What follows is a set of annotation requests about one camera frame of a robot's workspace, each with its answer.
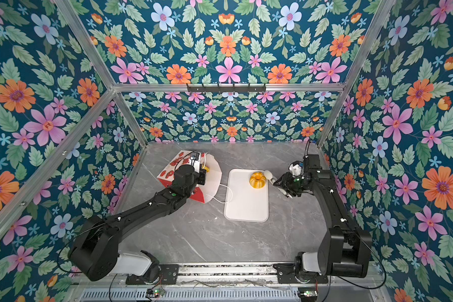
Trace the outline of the aluminium frame post left rear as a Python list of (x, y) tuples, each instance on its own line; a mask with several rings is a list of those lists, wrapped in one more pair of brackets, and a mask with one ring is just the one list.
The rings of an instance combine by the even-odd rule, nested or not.
[(106, 63), (99, 55), (96, 46), (93, 44), (89, 33), (83, 25), (76, 10), (74, 9), (74, 6), (70, 1), (56, 1), (55, 3), (64, 20), (72, 30), (75, 38), (81, 45), (85, 55), (88, 57), (95, 71), (101, 78), (102, 83), (104, 84), (104, 87), (106, 89), (104, 94), (112, 93), (112, 97), (109, 98), (114, 100), (120, 111), (123, 113), (125, 121), (129, 124), (131, 131), (134, 133), (135, 138), (139, 141), (140, 146), (142, 148), (146, 148), (147, 141), (139, 127), (136, 118), (134, 117), (130, 107), (125, 101), (123, 94), (117, 89), (118, 84), (113, 79), (113, 76), (106, 66)]

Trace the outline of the aluminium frame post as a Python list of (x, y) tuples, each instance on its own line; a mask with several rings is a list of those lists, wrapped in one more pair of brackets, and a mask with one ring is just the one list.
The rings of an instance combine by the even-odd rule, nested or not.
[(104, 94), (112, 93), (112, 97), (109, 98), (114, 100), (120, 111), (123, 113), (125, 121), (129, 124), (131, 131), (134, 133), (135, 138), (139, 141), (140, 146), (142, 148), (146, 148), (147, 141), (139, 127), (136, 118), (134, 117), (130, 107), (125, 101), (123, 94), (117, 89), (118, 84), (113, 79), (113, 76), (106, 66), (106, 63), (99, 55), (96, 46), (93, 44), (89, 33), (83, 25), (76, 10), (74, 9), (74, 6), (70, 1), (56, 1), (55, 3), (64, 20), (72, 30), (75, 38), (81, 45), (85, 55), (88, 57), (95, 71), (101, 78), (102, 83), (104, 84), (104, 87), (106, 89)]
[(319, 150), (324, 150), (324, 145), (327, 141), (327, 138), (334, 128), (334, 124), (336, 123), (338, 116), (341, 114), (342, 105), (349, 96), (352, 88), (354, 87), (354, 83), (361, 72), (364, 62), (369, 56), (373, 45), (395, 4), (395, 0), (380, 1), (378, 8), (372, 18), (371, 24), (366, 31), (363, 44), (360, 46), (360, 49), (346, 76), (343, 90), (341, 90), (340, 95), (337, 97), (336, 102), (330, 111), (330, 115), (328, 116), (327, 121), (324, 125), (323, 132), (319, 140), (317, 141), (317, 147)]

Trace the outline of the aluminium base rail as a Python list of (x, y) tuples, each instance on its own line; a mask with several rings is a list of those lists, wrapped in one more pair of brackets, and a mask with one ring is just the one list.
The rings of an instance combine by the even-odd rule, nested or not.
[(321, 286), (335, 284), (357, 284), (369, 288), (379, 286), (385, 278), (382, 269), (371, 262), (365, 278), (329, 277), (327, 284), (279, 284), (276, 271), (273, 269), (275, 263), (286, 262), (177, 262), (170, 264), (179, 265), (179, 276), (175, 285), (126, 285), (126, 274), (110, 274), (100, 281), (92, 282), (88, 278), (78, 276), (72, 278), (72, 285), (75, 287), (107, 287), (125, 288), (127, 286), (145, 286), (147, 288), (159, 288), (167, 286)]

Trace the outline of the aluminium beam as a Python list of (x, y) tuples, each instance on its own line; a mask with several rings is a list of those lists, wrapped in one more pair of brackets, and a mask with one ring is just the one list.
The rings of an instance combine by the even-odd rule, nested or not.
[(119, 93), (130, 92), (180, 92), (180, 93), (263, 93), (263, 92), (340, 92), (344, 83), (308, 83), (308, 84), (115, 84), (113, 89)]
[(24, 183), (11, 201), (0, 211), (0, 241), (6, 235), (10, 226), (20, 218), (24, 209), (33, 200), (34, 196), (42, 189), (45, 181), (48, 181), (82, 138), (90, 129), (92, 123), (106, 109), (109, 102), (114, 98), (114, 89), (108, 89), (101, 95), (98, 102), (83, 116), (81, 121), (66, 135), (64, 140), (55, 148), (51, 156), (32, 174)]

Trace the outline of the black hook rail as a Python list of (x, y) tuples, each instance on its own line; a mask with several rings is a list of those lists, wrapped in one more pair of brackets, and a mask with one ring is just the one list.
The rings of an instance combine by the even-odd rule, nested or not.
[(187, 84), (190, 93), (263, 93), (265, 84)]

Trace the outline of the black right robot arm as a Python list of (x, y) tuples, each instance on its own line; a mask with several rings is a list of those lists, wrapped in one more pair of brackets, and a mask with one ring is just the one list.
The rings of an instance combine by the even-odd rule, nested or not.
[(371, 259), (372, 236), (349, 215), (333, 173), (324, 169), (318, 155), (305, 155), (289, 165), (273, 186), (287, 197), (311, 194), (320, 205), (326, 233), (316, 252), (301, 252), (294, 262), (294, 275), (365, 278)]

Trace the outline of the red printed white paper bag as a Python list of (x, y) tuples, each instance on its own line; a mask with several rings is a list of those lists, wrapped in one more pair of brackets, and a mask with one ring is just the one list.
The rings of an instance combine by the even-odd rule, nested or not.
[(180, 150), (157, 175), (164, 187), (173, 187), (188, 198), (209, 203), (217, 194), (222, 171), (213, 155), (201, 151)]

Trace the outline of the aluminium left side beam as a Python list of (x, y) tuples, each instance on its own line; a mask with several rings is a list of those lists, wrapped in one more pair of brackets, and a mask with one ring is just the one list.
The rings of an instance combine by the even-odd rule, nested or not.
[(55, 148), (51, 156), (32, 174), (24, 183), (11, 201), (0, 211), (0, 241), (6, 235), (10, 226), (20, 218), (24, 209), (33, 200), (34, 196), (42, 189), (45, 181), (48, 181), (82, 138), (90, 129), (92, 123), (106, 109), (109, 102), (114, 98), (114, 89), (108, 89), (101, 95), (98, 102), (83, 116), (81, 121), (66, 135), (64, 140)]

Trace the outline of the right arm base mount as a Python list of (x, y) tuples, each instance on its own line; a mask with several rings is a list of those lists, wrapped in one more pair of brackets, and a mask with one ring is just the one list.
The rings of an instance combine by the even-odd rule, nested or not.
[(316, 252), (299, 252), (293, 262), (275, 263), (279, 284), (327, 284), (328, 278), (320, 272)]

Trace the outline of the round yellow striped fake bun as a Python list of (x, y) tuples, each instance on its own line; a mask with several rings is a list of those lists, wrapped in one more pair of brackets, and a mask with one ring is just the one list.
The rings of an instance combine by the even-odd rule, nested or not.
[(267, 179), (263, 172), (254, 172), (251, 174), (249, 184), (254, 189), (262, 189), (266, 185)]

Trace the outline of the aluminium frame post right rear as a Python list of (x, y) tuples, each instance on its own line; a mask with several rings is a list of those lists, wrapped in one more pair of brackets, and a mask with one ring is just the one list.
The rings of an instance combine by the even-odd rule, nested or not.
[(338, 116), (341, 114), (342, 105), (349, 96), (352, 88), (354, 87), (354, 83), (361, 72), (364, 62), (369, 56), (373, 45), (395, 4), (395, 0), (380, 1), (378, 8), (372, 18), (371, 24), (366, 31), (363, 44), (360, 46), (360, 49), (346, 76), (343, 90), (341, 90), (340, 95), (337, 97), (336, 102), (330, 111), (330, 115), (328, 116), (327, 121), (324, 125), (323, 132), (319, 140), (317, 141), (317, 147), (319, 150), (324, 150), (324, 145), (327, 141), (327, 138), (334, 128), (334, 124), (336, 123)]

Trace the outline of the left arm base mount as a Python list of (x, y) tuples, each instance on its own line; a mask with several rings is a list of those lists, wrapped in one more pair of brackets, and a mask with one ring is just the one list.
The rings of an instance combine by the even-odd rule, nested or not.
[(151, 253), (141, 250), (138, 254), (140, 264), (147, 264), (146, 269), (138, 274), (130, 274), (126, 285), (175, 285), (179, 276), (178, 264), (161, 264)]

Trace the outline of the aluminium rear top beam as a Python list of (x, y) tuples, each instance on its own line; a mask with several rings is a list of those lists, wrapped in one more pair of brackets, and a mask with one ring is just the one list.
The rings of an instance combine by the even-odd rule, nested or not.
[(344, 83), (308, 83), (308, 84), (115, 84), (113, 89), (119, 93), (130, 92), (180, 92), (180, 93), (263, 93), (263, 92), (340, 92)]

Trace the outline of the white plastic tray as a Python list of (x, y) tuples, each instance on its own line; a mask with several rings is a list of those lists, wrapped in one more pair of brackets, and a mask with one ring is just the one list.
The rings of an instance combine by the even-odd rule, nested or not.
[(232, 221), (263, 223), (269, 218), (268, 180), (262, 189), (249, 184), (252, 173), (258, 170), (233, 169), (229, 172), (224, 216)]

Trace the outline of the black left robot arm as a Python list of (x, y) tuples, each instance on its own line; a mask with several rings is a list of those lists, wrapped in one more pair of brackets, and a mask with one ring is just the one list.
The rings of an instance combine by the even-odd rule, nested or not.
[(109, 274), (139, 277), (145, 283), (159, 278), (159, 261), (149, 252), (121, 252), (120, 243), (147, 224), (176, 212), (204, 185), (206, 170), (183, 165), (173, 173), (170, 186), (151, 199), (122, 213), (106, 218), (88, 218), (73, 241), (69, 260), (90, 280), (99, 281)]

